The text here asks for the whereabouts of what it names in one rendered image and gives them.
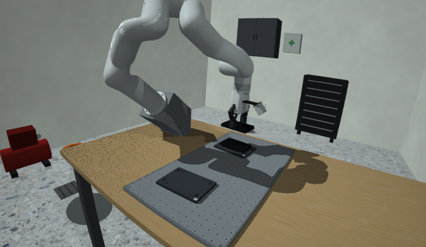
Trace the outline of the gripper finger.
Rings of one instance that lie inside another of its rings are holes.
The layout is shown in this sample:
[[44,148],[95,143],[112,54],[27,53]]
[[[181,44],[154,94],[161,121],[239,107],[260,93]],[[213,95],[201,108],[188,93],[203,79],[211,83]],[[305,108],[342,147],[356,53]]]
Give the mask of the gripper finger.
[[245,112],[245,113],[242,113],[242,115],[240,116],[240,122],[246,123],[246,121],[247,121],[247,115],[248,115],[248,111]]
[[[236,129],[236,122],[237,122],[237,120],[236,120],[236,118],[237,118],[237,114],[236,113],[234,113],[234,109],[235,109],[235,107],[236,107],[236,105],[235,104],[233,104],[233,106],[229,109],[229,111],[228,111],[228,114],[229,114],[229,119],[230,119],[230,124],[229,124],[229,127],[230,128],[232,128],[232,129]],[[235,116],[234,116],[234,115]]]

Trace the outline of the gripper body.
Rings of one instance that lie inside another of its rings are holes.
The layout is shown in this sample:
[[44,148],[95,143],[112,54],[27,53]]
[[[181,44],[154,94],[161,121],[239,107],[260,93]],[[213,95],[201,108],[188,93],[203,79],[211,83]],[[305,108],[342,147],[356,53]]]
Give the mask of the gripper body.
[[250,101],[250,91],[239,91],[233,89],[229,109],[233,106],[233,104],[235,104],[236,107],[234,112],[236,112],[237,115],[247,112],[249,104],[242,103],[244,100]]

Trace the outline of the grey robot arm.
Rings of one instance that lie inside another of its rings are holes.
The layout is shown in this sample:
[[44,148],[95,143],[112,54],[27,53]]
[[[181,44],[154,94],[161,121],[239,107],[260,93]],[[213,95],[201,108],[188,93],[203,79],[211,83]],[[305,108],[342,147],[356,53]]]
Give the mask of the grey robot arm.
[[104,69],[107,86],[141,105],[150,116],[162,112],[166,95],[131,75],[130,66],[142,42],[165,35],[169,17],[179,19],[182,34],[204,55],[219,61],[222,74],[234,77],[234,90],[250,91],[253,61],[242,48],[220,36],[206,19],[204,6],[198,0],[145,0],[141,17],[123,21],[113,34]]

